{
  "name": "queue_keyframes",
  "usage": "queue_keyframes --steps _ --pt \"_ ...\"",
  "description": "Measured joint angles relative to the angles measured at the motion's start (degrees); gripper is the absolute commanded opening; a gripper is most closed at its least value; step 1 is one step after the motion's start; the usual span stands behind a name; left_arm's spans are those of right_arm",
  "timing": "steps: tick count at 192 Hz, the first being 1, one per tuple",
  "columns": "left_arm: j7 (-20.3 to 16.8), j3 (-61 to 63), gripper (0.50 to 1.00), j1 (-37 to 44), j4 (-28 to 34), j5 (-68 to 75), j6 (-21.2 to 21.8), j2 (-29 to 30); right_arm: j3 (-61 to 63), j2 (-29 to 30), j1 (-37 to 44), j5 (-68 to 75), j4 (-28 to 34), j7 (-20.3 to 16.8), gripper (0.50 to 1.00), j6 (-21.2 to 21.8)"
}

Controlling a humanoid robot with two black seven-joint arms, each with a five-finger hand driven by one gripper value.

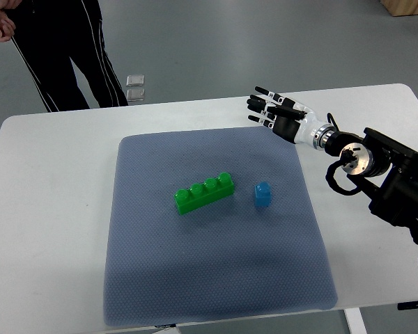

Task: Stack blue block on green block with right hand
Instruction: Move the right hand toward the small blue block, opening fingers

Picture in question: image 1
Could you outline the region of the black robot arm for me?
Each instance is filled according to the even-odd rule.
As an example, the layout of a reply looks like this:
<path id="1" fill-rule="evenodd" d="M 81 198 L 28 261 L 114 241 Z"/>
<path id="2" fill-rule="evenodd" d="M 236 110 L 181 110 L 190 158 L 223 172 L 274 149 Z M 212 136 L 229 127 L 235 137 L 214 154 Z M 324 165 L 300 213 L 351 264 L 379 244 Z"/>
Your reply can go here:
<path id="1" fill-rule="evenodd" d="M 367 195 L 372 215 L 409 229 L 418 245 L 418 152 L 369 127 L 364 134 L 333 128 L 322 135 L 320 146 L 337 158 L 325 179 L 342 195 Z"/>

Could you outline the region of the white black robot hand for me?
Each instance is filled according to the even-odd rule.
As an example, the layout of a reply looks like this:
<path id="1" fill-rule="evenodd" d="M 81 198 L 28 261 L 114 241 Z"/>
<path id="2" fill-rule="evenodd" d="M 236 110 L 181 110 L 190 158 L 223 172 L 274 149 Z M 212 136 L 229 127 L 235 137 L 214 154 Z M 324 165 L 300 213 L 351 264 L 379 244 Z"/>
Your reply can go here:
<path id="1" fill-rule="evenodd" d="M 258 95 L 250 95 L 247 108 L 255 114 L 248 119 L 267 127 L 289 143 L 305 143 L 316 150 L 321 149 L 321 136 L 332 126 L 317 119 L 309 107 L 259 86 Z"/>

